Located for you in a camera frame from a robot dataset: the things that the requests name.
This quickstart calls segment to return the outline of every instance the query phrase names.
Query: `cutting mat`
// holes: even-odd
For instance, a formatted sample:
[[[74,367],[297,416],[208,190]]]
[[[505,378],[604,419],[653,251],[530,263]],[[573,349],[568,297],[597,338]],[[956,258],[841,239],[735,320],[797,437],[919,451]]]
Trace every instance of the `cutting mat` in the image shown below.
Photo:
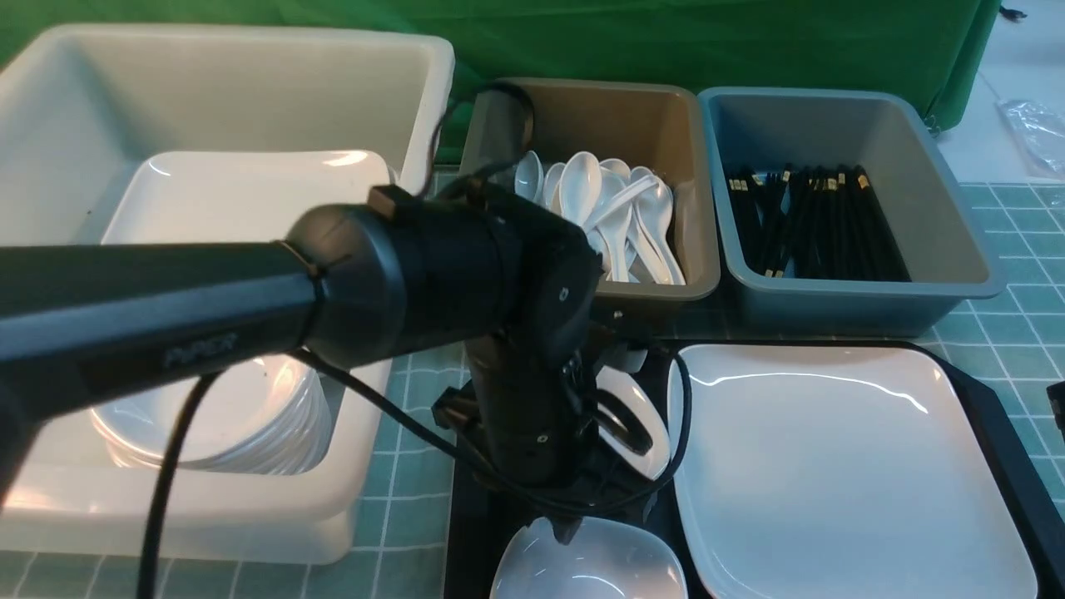
[[[918,343],[995,389],[1065,514],[1065,442],[1046,387],[1065,378],[1065,185],[964,185],[1010,286],[995,300],[965,302]],[[750,339],[718,300],[685,311],[677,337]],[[469,377],[459,346],[398,358],[389,398],[431,425],[429,406]],[[170,560],[162,599],[430,599],[443,583],[452,464],[382,418],[355,547],[329,566]],[[0,597],[129,598],[136,560],[0,553]]]

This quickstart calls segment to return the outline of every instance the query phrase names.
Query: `black chopstick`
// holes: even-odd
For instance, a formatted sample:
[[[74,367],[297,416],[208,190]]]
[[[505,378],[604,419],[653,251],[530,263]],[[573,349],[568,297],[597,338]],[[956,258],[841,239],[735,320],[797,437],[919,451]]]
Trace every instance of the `black chopstick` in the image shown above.
[[[791,166],[784,167],[784,173],[775,181],[771,195],[772,201],[768,203],[769,213],[766,214],[765,226],[763,227],[761,250],[758,253],[756,273],[761,273],[767,277],[773,276],[771,271],[775,258],[775,252],[780,247],[780,236],[784,228],[787,216],[784,214],[784,198],[788,193],[791,181]]]
[[[758,212],[754,206],[754,199],[750,187],[740,176],[728,178],[728,199],[733,207],[733,216],[736,221],[736,230],[739,232],[740,248],[743,252],[743,261],[749,268],[755,268],[755,247],[761,236],[758,224]]]
[[[802,207],[803,217],[801,221],[796,221],[793,232],[794,245],[791,258],[794,260],[796,278],[816,278],[813,263],[817,254],[817,212],[821,205],[821,195],[819,173],[815,171],[814,184],[807,192]]]
[[[796,276],[802,278],[825,278],[825,261],[829,248],[825,240],[829,228],[824,222],[825,211],[831,201],[832,185],[826,173],[818,168],[815,172],[815,188],[806,205],[806,215],[803,217],[802,229],[798,237],[802,240],[804,249],[796,252]]]
[[[899,244],[895,241],[895,236],[891,234],[891,228],[884,216],[884,209],[880,205],[876,192],[869,181],[868,173],[859,165],[854,168],[854,176],[857,178],[865,210],[873,224],[873,243],[879,246],[878,252],[883,257],[884,272],[881,280],[911,280],[905,261],[902,259],[902,253],[899,250]]]
[[[839,179],[837,175],[837,173],[829,173],[829,179],[832,181],[832,193],[829,194],[829,206],[824,212],[823,223],[828,228],[828,232],[824,236],[821,247],[824,249],[824,276],[832,279],[846,279],[847,272],[843,266],[845,255],[841,247],[843,231],[839,227],[839,216],[841,212],[839,210],[840,196]]]
[[[890,272],[890,266],[887,265],[888,258],[881,250],[878,227],[853,171],[847,177],[847,191],[850,196],[852,226],[856,233],[853,239],[862,255],[868,259],[869,270],[866,273],[866,280],[887,280]]]
[[[814,212],[812,245],[817,249],[809,268],[812,278],[834,278],[837,255],[833,247],[835,233],[832,217],[836,206],[837,184],[834,173],[824,172],[823,189],[818,196],[818,205]]]
[[[755,204],[763,214],[768,214],[771,210],[769,194],[767,193],[766,182],[761,180],[761,177],[754,172],[750,166],[744,166],[743,171],[740,173],[740,177],[747,181],[751,189],[751,195],[754,198]]]
[[[781,252],[773,268],[774,277],[784,276],[788,262],[791,261],[791,257],[794,255],[800,239],[799,234],[803,230],[806,214],[809,212],[810,196],[817,183],[813,177],[813,173],[803,171],[800,174],[800,193],[798,197],[794,193],[791,195],[791,206],[788,207],[788,218],[785,223],[784,231],[781,233]]]
[[[839,189],[839,210],[840,227],[842,231],[842,242],[845,246],[842,257],[847,269],[847,278],[852,280],[873,280],[872,261],[866,252],[863,240],[863,228],[858,225],[857,209],[854,207],[854,195],[851,193],[851,184],[854,177],[848,177],[850,168],[840,167],[837,175]]]
[[[847,210],[847,168],[836,169],[836,196],[832,214],[832,253],[834,255],[832,277],[837,279],[858,278],[857,256],[851,254],[851,223]]]

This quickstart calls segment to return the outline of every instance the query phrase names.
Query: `black cable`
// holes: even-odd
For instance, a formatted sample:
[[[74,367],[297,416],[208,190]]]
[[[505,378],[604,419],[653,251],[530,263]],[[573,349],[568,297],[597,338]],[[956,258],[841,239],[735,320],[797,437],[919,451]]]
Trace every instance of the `black cable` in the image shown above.
[[[220,372],[212,372],[200,376],[199,381],[189,391],[185,403],[181,406],[178,420],[170,432],[170,440],[166,443],[163,463],[159,466],[159,477],[155,479],[155,490],[151,495],[151,506],[148,508],[148,522],[144,529],[144,545],[141,548],[141,565],[137,572],[137,599],[153,599],[155,596],[155,574],[159,569],[159,546],[163,540],[163,519],[166,516],[166,504],[170,499],[170,487],[174,485],[174,474],[178,470],[178,458],[181,456],[181,446],[185,442],[189,426],[197,408],[207,395],[208,389],[218,378]]]
[[[485,459],[475,459],[471,455],[459,450],[458,447],[445,441],[440,435],[433,433],[428,427],[408,416],[402,408],[390,402],[387,398],[384,398],[384,395],[377,392],[377,390],[373,387],[366,385],[362,381],[359,381],[355,376],[351,376],[346,371],[326,363],[322,360],[322,358],[311,354],[307,350],[290,352],[289,355],[306,363],[308,367],[329,375],[345,387],[358,392],[366,401],[377,406],[378,409],[389,415],[392,419],[399,423],[400,426],[407,428],[423,441],[444,452],[444,454],[452,457],[455,462],[458,462],[478,474],[496,482],[501,487],[525,500],[530,505],[540,508],[541,512],[550,512],[558,516],[570,516],[573,518],[603,516],[623,509],[629,504],[661,490],[673,479],[673,475],[681,467],[681,463],[688,449],[688,437],[691,433],[691,379],[689,376],[690,373],[688,371],[688,365],[684,361],[684,358],[681,357],[677,351],[668,352],[668,356],[671,360],[676,362],[677,368],[681,371],[681,384],[683,388],[684,411],[681,417],[681,434],[676,453],[670,458],[669,465],[666,467],[666,470],[662,471],[661,475],[655,479],[655,481],[648,485],[648,487],[634,492],[625,499],[602,505],[561,502],[540,497],[535,489],[529,489],[511,481],[509,477],[496,470],[492,464],[486,462]]]

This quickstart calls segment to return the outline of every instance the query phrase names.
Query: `white dish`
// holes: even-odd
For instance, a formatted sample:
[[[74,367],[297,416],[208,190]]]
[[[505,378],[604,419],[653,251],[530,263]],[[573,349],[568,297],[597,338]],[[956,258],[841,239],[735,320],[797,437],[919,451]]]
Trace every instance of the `white dish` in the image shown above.
[[[585,518],[570,545],[537,518],[503,552],[490,599],[684,599],[684,570],[655,535]]]
[[[727,599],[1034,598],[944,371],[914,351],[694,345],[681,521]],[[682,391],[670,372],[669,418]],[[676,443],[677,432],[671,433]]]
[[[669,434],[666,432],[666,423],[655,409],[654,404],[643,392],[643,388],[635,378],[627,373],[615,370],[610,367],[603,367],[603,370],[595,376],[595,384],[600,389],[609,391],[613,396],[621,400],[633,415],[643,424],[651,435],[651,449],[643,455],[637,455],[621,444],[610,434],[600,427],[600,437],[613,451],[618,452],[629,466],[637,472],[643,474],[649,480],[654,481],[666,470],[670,458]],[[602,408],[606,414],[610,410]]]
[[[307,376],[308,368],[286,356],[256,358],[227,370],[203,398],[181,462],[211,459],[251,440],[281,416]],[[161,459],[195,383],[182,381],[110,402],[93,408],[93,421],[133,453]]]
[[[96,423],[112,462],[121,467],[158,468],[160,459],[136,451]],[[310,373],[295,398],[267,426],[226,452],[183,460],[181,468],[248,474],[297,474],[317,464],[329,439],[332,419],[317,375]]]
[[[391,181],[363,150],[160,153],[133,176],[103,243],[273,241],[308,209],[364,204]]]

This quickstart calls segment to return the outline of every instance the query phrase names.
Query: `white plastic bin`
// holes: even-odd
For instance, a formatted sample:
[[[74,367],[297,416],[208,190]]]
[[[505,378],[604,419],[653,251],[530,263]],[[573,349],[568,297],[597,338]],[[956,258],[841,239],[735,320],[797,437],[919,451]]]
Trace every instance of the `white plastic bin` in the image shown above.
[[[52,29],[0,72],[0,245],[98,243],[169,150],[371,149],[416,191],[454,66],[445,39],[398,33]]]
[[[371,149],[416,190],[453,68],[447,42],[416,35],[53,29],[0,72],[0,245],[99,243],[133,173],[168,150]],[[383,393],[389,370],[387,360],[353,374]],[[335,384],[326,395],[333,435],[312,470],[179,471],[162,554],[301,564],[345,555],[380,412]],[[58,419],[7,497],[0,549],[137,555],[154,480],[153,470],[114,466],[84,412]]]

